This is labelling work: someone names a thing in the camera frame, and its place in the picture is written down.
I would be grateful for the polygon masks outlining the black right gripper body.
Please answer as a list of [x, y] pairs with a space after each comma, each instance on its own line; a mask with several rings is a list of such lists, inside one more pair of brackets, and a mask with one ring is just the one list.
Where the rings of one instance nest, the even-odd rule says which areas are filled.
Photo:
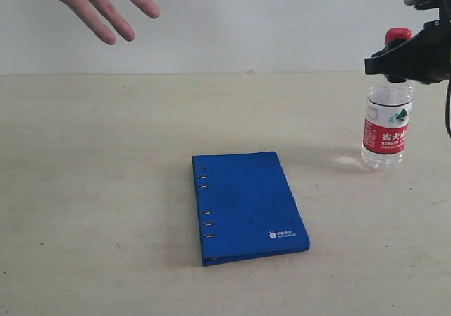
[[450, 7], [438, 5], [438, 19], [423, 24], [412, 39], [414, 80], [439, 83], [450, 79]]

